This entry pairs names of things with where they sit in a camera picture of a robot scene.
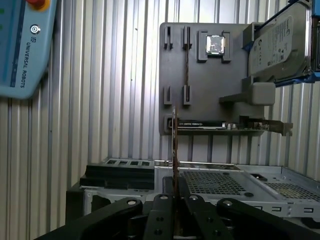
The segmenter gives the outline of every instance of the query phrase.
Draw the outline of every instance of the ventilation grille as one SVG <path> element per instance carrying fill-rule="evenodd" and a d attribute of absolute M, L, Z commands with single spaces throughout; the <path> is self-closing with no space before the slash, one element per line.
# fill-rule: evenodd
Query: ventilation grille
<path fill-rule="evenodd" d="M 288 199 L 308 199 L 320 202 L 320 196 L 293 183 L 266 183 L 266 185 Z"/>
<path fill-rule="evenodd" d="M 241 195 L 246 191 L 228 173 L 183 171 L 180 176 L 192 194 Z"/>

